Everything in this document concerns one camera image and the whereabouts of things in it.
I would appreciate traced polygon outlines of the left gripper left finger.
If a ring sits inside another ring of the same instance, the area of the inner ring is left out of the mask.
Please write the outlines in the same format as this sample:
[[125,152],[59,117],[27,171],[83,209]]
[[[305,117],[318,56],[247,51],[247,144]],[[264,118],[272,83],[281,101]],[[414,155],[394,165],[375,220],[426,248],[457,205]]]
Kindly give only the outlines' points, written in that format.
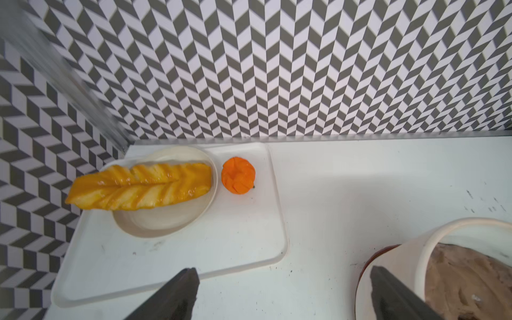
[[125,319],[190,320],[199,284],[196,268],[183,269]]

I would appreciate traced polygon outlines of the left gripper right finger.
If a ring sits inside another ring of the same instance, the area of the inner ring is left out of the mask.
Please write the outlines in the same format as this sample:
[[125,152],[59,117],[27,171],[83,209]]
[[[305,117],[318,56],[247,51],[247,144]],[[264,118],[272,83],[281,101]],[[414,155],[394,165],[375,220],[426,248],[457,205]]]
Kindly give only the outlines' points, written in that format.
[[372,267],[370,279],[373,309],[378,320],[442,320],[386,268]]

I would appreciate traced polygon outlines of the white ceramic pot with mud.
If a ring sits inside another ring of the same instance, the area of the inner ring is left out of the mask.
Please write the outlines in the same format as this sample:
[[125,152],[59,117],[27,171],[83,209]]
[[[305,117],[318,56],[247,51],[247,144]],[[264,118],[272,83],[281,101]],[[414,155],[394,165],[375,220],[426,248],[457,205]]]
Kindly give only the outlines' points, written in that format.
[[511,224],[460,219],[374,261],[442,319],[511,318]]

